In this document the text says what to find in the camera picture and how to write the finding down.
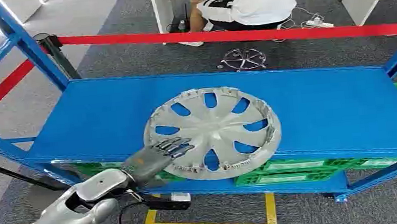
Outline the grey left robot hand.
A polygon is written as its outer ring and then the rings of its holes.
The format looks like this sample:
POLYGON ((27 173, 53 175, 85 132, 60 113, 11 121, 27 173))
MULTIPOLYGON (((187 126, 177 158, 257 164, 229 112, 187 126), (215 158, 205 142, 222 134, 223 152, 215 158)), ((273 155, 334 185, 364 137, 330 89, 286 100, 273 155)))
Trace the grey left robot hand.
POLYGON ((194 148, 190 141, 190 138, 181 137, 163 139, 144 146, 128 157, 121 167, 127 177, 127 187, 129 189, 146 187, 158 172, 194 148))

